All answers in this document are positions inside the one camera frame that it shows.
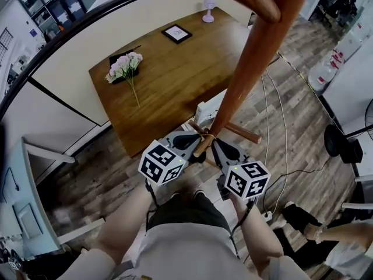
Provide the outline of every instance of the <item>person's arm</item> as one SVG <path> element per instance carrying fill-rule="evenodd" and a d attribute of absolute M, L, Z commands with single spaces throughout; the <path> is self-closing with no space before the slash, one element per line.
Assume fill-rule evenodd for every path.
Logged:
<path fill-rule="evenodd" d="M 152 196 L 145 183 L 136 187 L 126 201 L 107 218 L 93 248 L 102 250 L 116 264 L 120 264 L 135 240 L 151 203 Z"/>
<path fill-rule="evenodd" d="M 25 280 L 25 277 L 21 271 L 16 271 L 16 280 Z"/>
<path fill-rule="evenodd" d="M 319 227 L 308 224 L 304 229 L 304 236 L 308 240 L 315 240 L 318 229 Z M 368 250 L 373 242 L 373 225 L 367 223 L 350 223 L 324 229 L 319 236 L 319 240 L 332 240 L 345 243 L 355 241 Z"/>
<path fill-rule="evenodd" d="M 240 221 L 246 213 L 246 204 L 233 194 L 230 194 L 230 198 L 237 213 L 237 218 Z M 252 262 L 260 276 L 269 265 L 270 257 L 281 257 L 284 255 L 281 243 L 264 221 L 256 205 L 254 205 L 241 225 L 241 229 Z"/>

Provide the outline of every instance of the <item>black fan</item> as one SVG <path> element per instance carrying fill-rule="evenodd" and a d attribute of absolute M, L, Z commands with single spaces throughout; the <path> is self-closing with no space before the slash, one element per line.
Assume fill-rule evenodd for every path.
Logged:
<path fill-rule="evenodd" d="M 368 105 L 367 110 L 365 111 L 365 127 L 369 128 L 373 126 L 373 100 Z M 373 140 L 373 128 L 368 130 L 369 136 Z"/>
<path fill-rule="evenodd" d="M 363 150 L 357 136 L 368 132 L 373 139 L 373 100 L 365 111 L 365 128 L 344 135 L 337 126 L 328 125 L 324 133 L 325 148 L 331 156 L 340 155 L 345 163 L 361 163 Z"/>

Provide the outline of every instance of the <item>white shirt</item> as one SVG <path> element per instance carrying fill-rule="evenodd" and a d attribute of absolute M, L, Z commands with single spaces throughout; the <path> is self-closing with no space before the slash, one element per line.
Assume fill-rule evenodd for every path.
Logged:
<path fill-rule="evenodd" d="M 79 256 L 59 280 L 110 279 L 114 268 L 108 254 L 93 249 Z M 143 276 L 154 280 L 261 279 L 236 257 L 228 231 L 194 223 L 158 225 L 146 233 L 135 268 L 116 279 Z M 262 276 L 267 280 L 309 279 L 287 256 L 272 258 Z"/>
<path fill-rule="evenodd" d="M 355 220 L 353 223 L 369 223 L 370 220 Z M 325 264 L 344 276 L 360 279 L 367 271 L 373 260 L 365 255 L 366 250 L 358 243 L 338 243 L 329 253 Z"/>

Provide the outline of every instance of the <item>white box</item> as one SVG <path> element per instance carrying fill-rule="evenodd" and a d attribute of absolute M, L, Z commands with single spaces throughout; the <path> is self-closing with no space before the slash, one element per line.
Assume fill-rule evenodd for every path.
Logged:
<path fill-rule="evenodd" d="M 225 187 L 242 200 L 265 192 L 270 173 L 261 161 L 230 166 Z"/>
<path fill-rule="evenodd" d="M 154 140 L 142 153 L 138 170 L 148 180 L 161 186 L 176 179 L 185 163 L 182 157 Z"/>

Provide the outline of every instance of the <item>white wire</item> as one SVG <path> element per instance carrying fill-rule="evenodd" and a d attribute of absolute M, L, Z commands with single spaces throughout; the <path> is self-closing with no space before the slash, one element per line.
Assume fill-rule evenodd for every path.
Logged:
<path fill-rule="evenodd" d="M 267 149 L 266 149 L 266 157 L 264 158 L 264 166 L 266 166 L 267 155 L 268 155 L 268 146 L 269 146 L 269 119 L 268 119 L 268 102 L 267 102 L 266 86 L 264 85 L 263 75 L 261 75 L 261 78 L 262 78 L 262 84 L 263 84 L 264 98 L 266 100 L 266 112 L 267 112 Z"/>
<path fill-rule="evenodd" d="M 286 130 L 286 121 L 285 121 L 285 115 L 284 115 L 284 108 L 283 108 L 283 106 L 282 106 L 280 93 L 279 93 L 279 91 L 278 91 L 278 89 L 277 89 L 277 87 L 276 87 L 276 85 L 275 85 L 275 83 L 274 83 L 272 77 L 271 77 L 270 74 L 268 73 L 268 70 L 267 70 L 267 69 L 266 69 L 266 72 L 267 72 L 267 75 L 268 75 L 269 79 L 272 81 L 272 84 L 273 84 L 273 86 L 275 87 L 276 92 L 277 92 L 277 95 L 278 95 L 278 97 L 279 97 L 279 102 L 280 102 L 280 106 L 281 106 L 282 117 L 283 117 L 283 120 L 284 120 L 284 126 L 285 126 L 285 162 L 286 162 L 286 178 L 285 178 L 284 187 L 282 188 L 282 191 L 281 191 L 281 193 L 280 193 L 280 195 L 279 195 L 279 197 L 278 197 L 278 199 L 277 199 L 277 201 L 276 201 L 275 209 L 273 210 L 273 214 L 274 214 L 274 213 L 276 212 L 277 205 L 278 205 L 278 203 L 279 203 L 279 200 L 280 200 L 282 194 L 283 194 L 284 191 L 285 191 L 286 184 L 287 184 L 287 176 L 288 176 L 288 165 L 287 165 L 287 130 Z"/>
<path fill-rule="evenodd" d="M 279 56 L 282 57 L 282 59 L 284 59 L 286 61 L 286 63 L 299 75 L 299 77 L 301 77 L 301 79 L 308 85 L 308 87 L 310 88 L 311 92 L 315 95 L 315 97 L 317 98 L 317 101 L 320 103 L 320 105 L 323 107 L 324 111 L 327 113 L 327 115 L 329 116 L 330 120 L 333 121 L 334 125 L 339 129 L 339 131 L 345 135 L 345 133 L 341 130 L 340 127 L 338 127 L 338 124 L 336 123 L 336 121 L 332 118 L 332 116 L 329 114 L 329 111 L 326 109 L 326 107 L 324 106 L 324 104 L 321 102 L 320 98 L 318 97 L 318 95 L 316 94 L 316 92 L 314 91 L 314 89 L 312 88 L 311 84 L 309 84 L 309 82 L 303 77 L 302 73 L 300 71 L 298 71 L 295 66 L 288 60 L 285 58 L 284 55 L 282 55 L 281 53 L 277 52 L 277 54 Z"/>

